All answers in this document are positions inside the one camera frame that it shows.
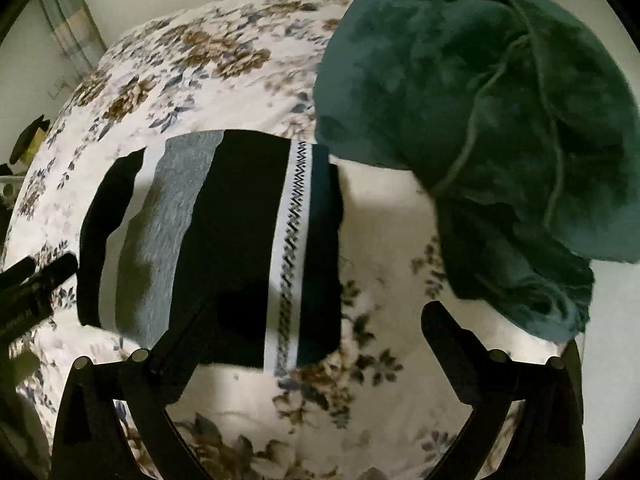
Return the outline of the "black grey striped sweater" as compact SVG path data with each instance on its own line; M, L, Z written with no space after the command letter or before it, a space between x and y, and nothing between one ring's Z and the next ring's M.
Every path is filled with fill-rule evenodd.
M80 231L79 322L283 376L341 342L337 168L321 145L186 133L119 157Z

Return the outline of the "white bed headboard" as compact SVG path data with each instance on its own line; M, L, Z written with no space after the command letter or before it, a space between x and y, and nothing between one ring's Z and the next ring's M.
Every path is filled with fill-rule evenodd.
M586 471L597 479L639 420L639 267L596 261L582 355Z

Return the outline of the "yellow cardboard box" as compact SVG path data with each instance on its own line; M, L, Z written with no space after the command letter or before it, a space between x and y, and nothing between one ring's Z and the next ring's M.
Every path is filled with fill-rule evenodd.
M9 159L11 165L21 162L25 166L29 166L32 163L40 145L46 140L50 123L49 119L41 115L23 130L14 144Z

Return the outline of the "left grey-green curtain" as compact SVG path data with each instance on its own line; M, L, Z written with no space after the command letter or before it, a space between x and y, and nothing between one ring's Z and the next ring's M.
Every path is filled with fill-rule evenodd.
M106 51L86 0L38 0L53 40L77 77L84 79Z

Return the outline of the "floral bed sheet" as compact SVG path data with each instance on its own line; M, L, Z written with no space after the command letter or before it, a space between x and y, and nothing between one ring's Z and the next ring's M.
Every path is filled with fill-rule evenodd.
M55 119L18 193L1 260L79 252L96 190L119 157L186 133L250 130L314 143L316 67L345 12L326 0L231 0L131 29ZM425 479L457 437L461 404L422 336L449 299L435 209L405 171L331 159L341 342L278 376L229 364L194 370L168 414L211 479ZM73 360L128 358L140 344L81 324L77 278L18 342L40 365L20 390L52 434Z

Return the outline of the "dark green plush blanket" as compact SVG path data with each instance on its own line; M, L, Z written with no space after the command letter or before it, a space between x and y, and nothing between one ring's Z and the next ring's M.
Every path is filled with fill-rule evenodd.
M594 260L639 259L639 111L550 0L354 0L314 85L316 138L408 170L454 294L538 338L586 328Z

